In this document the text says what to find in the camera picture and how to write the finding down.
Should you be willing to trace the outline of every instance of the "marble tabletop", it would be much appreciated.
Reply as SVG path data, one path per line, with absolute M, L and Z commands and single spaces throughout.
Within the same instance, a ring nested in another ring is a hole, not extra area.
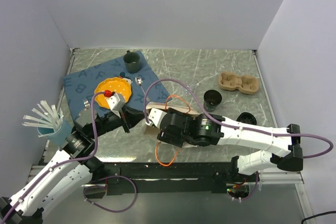
M 259 79 L 254 55 L 251 50 L 199 50 L 199 49 L 132 49 L 140 50 L 152 70 L 160 78 L 179 79 L 192 88 L 203 102 L 203 94 L 209 89 L 218 90 L 223 97 L 222 103 L 214 114 L 237 119 L 242 112 L 252 113 L 258 125 L 273 127 L 270 107 L 265 94 L 265 87 L 260 83 L 259 91 L 254 95 L 242 94 L 239 91 L 224 91 L 217 84 L 218 74 L 231 71 L 238 75 L 249 74 Z M 103 63 L 124 55 L 126 49 L 76 49 L 71 72 Z M 164 82 L 170 94 L 177 94 L 186 100 L 191 107 L 200 112 L 192 96 L 177 83 Z M 172 104 L 183 105 L 176 99 Z M 65 119 L 72 122 L 65 95 L 61 101 L 61 109 Z M 155 162 L 156 141 L 144 136 L 141 124 L 131 129 L 129 134 L 122 128 L 99 137 L 99 148 L 96 154 L 103 162 Z M 160 145 L 159 157 L 169 162 L 177 147 Z M 247 155 L 255 149 L 241 146 L 208 146 L 183 148 L 176 162 L 226 162 L 233 156 Z

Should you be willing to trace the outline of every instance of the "orange scalloped plate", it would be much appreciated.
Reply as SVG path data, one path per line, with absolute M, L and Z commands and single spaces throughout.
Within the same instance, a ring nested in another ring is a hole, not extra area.
M 107 78 L 98 84 L 94 92 L 98 93 L 100 91 L 105 91 L 106 89 L 122 94 L 126 102 L 128 102 L 132 94 L 131 85 L 126 80 L 119 77 Z M 105 96 L 99 95 L 95 98 L 95 101 L 99 104 L 99 106 L 110 109 Z

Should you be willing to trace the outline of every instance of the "black round mesh object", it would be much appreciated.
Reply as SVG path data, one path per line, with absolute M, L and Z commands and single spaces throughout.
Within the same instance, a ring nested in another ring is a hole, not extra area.
M 251 125 L 257 125 L 257 119 L 251 113 L 248 112 L 243 112 L 242 114 L 240 114 L 236 121 Z

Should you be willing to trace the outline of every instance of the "silver fork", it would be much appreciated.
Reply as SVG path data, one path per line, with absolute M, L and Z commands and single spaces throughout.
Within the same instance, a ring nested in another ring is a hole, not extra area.
M 91 105 L 90 105 L 88 99 L 84 99 L 84 100 L 83 100 L 83 103 L 84 103 L 85 109 L 88 109 L 88 108 L 91 107 Z

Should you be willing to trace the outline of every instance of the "brown egg carton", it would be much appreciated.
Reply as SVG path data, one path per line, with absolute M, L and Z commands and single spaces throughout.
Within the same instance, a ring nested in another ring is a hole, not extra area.
M 238 89 L 244 94 L 255 94 L 259 89 L 259 81 L 254 76 L 238 76 L 225 71 L 219 74 L 218 85 L 221 89 L 233 91 Z

